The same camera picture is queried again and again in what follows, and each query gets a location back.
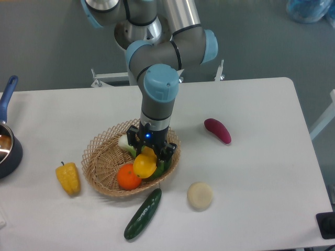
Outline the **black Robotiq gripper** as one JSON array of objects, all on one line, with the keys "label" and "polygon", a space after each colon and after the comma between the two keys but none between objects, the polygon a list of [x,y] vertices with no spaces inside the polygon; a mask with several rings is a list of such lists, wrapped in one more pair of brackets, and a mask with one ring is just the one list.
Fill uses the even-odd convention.
[{"label": "black Robotiq gripper", "polygon": [[140,119],[139,129],[131,125],[127,130],[126,136],[131,154],[136,158],[144,146],[153,149],[157,156],[157,163],[167,163],[171,160],[177,145],[166,142],[169,129],[168,120]]}]

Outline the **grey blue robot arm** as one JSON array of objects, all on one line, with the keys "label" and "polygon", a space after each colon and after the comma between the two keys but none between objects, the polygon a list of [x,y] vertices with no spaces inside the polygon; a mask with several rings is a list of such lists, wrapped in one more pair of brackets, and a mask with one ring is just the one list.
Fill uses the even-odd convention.
[{"label": "grey blue robot arm", "polygon": [[203,29],[194,1],[163,1],[171,32],[166,42],[160,42],[163,30],[156,1],[81,4],[94,27],[123,25],[128,72],[142,93],[140,124],[128,129],[128,143],[137,154],[147,146],[158,162],[169,161],[177,148],[167,141],[167,133],[179,88],[178,72],[213,60],[218,54],[216,36]]}]

